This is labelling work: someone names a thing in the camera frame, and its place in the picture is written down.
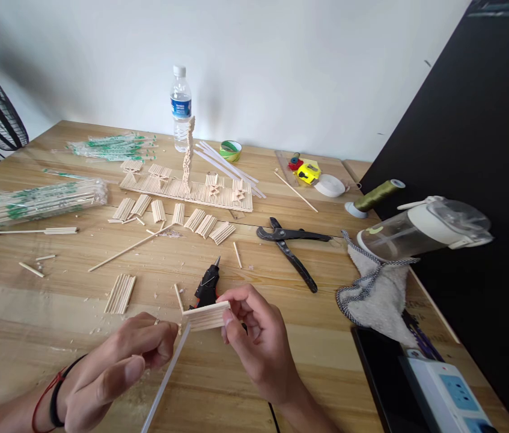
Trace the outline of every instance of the plastic wrapper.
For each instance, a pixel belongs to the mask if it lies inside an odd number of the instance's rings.
[[[155,138],[129,133],[104,138],[88,137],[88,141],[68,143],[68,149],[74,155],[102,158],[107,161],[156,159],[154,148],[158,145],[155,141]]]
[[[108,187],[98,178],[0,194],[0,227],[78,212],[106,204]]]

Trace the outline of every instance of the black wall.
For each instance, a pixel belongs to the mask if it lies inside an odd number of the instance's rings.
[[[383,219],[428,195],[490,218],[491,244],[425,254],[415,271],[509,411],[509,17],[462,19],[363,191],[391,178],[407,189]]]

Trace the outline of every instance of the wooden table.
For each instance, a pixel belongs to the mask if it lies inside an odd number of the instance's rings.
[[[0,402],[50,381],[55,372],[104,341],[124,320],[103,313],[108,293],[122,272],[136,275],[136,286],[125,314],[148,311],[161,319],[181,322],[172,289],[185,291],[186,305],[208,266],[221,256],[220,292],[252,283],[270,302],[278,305],[287,323],[290,346],[302,378],[331,416],[349,432],[382,432],[373,398],[349,332],[350,322],[339,311],[335,291],[359,276],[346,253],[340,229],[351,236],[377,221],[358,220],[344,210],[344,202],[359,193],[349,192],[329,199],[314,188],[302,194],[320,211],[315,213],[295,196],[273,171],[278,167],[269,149],[245,147],[238,166],[260,180],[267,199],[254,199],[254,212],[232,220],[228,210],[186,205],[186,216],[200,207],[220,221],[236,224],[236,231],[216,246],[177,226],[182,238],[160,237],[111,263],[88,273],[87,269],[147,236],[155,229],[147,212],[147,227],[138,223],[108,224],[122,198],[137,193],[118,188],[123,173],[117,162],[87,162],[63,149],[67,141],[84,141],[124,130],[62,121],[27,147],[0,162],[0,192],[66,182],[43,172],[45,168],[82,176],[102,177],[109,186],[107,206],[78,214],[49,218],[15,226],[15,229],[78,226],[79,234],[0,236]],[[183,155],[174,150],[172,138],[159,136],[158,162],[174,168],[181,177]],[[349,179],[342,163],[334,158],[314,158],[324,173]],[[204,179],[213,170],[194,157],[192,180]],[[163,199],[171,218],[174,200]],[[257,226],[269,226],[276,217],[287,229],[304,228],[336,236],[338,245],[316,241],[291,241],[290,246],[314,277],[319,292],[312,294],[276,245],[259,239]],[[232,241],[240,250],[244,268],[239,269]],[[45,278],[24,270],[18,262],[35,263],[48,254],[57,257],[43,262]],[[408,284],[408,309],[424,331],[455,364],[472,386],[483,408],[499,429],[509,432],[509,415],[464,347],[456,344],[428,298],[416,282]],[[139,431],[164,371],[147,372],[143,380],[120,398],[96,431]],[[281,431],[289,431],[279,415]],[[222,343],[219,330],[191,333],[165,395],[152,431],[160,432],[274,432],[268,404],[260,399],[230,346]]]

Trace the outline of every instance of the electrical outlet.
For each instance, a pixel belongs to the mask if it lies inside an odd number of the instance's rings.
[[[478,411],[478,405],[469,389],[457,376],[439,375],[457,408]]]
[[[481,427],[486,425],[490,426],[490,424],[487,423],[482,418],[463,418],[463,419],[465,420],[466,426],[468,427],[471,433],[483,433]]]

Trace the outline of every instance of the human hand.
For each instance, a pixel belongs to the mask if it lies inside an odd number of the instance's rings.
[[[282,314],[251,284],[230,289],[216,302],[229,301],[222,338],[231,344],[262,398],[287,404],[305,390],[288,345]],[[242,320],[248,334],[242,327]]]
[[[170,361],[178,325],[155,323],[148,313],[126,320],[68,373],[57,401],[58,417],[67,432],[93,429],[146,368],[159,369]]]

